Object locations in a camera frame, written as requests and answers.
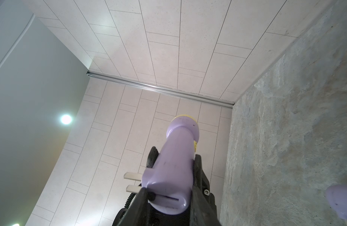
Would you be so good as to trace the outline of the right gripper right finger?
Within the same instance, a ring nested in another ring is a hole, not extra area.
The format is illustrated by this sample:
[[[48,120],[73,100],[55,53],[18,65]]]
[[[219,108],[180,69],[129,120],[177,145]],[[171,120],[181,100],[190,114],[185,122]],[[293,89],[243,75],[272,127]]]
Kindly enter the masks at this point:
[[[191,226],[219,226],[215,196],[202,169],[202,158],[195,155],[193,164],[193,188],[190,204]]]

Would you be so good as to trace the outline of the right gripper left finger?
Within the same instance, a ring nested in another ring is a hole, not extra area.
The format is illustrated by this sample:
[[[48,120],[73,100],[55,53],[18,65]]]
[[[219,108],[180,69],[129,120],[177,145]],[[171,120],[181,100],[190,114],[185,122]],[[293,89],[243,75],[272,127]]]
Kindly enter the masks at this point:
[[[141,188],[135,198],[129,196],[130,206],[122,208],[117,214],[113,226],[155,226],[156,220],[153,216],[153,208],[149,201],[154,201],[156,194]]]

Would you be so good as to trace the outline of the purple flashlight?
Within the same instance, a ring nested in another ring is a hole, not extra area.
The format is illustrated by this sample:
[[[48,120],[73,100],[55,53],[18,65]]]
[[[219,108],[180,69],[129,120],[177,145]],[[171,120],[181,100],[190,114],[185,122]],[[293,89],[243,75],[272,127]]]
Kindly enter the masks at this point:
[[[167,129],[167,139],[153,166],[144,173],[127,172],[125,179],[141,182],[155,194],[149,203],[161,213],[178,215],[187,210],[193,188],[193,165],[199,126],[188,115],[175,117]]]
[[[326,189],[326,199],[337,216],[347,225],[347,185],[333,185]]]

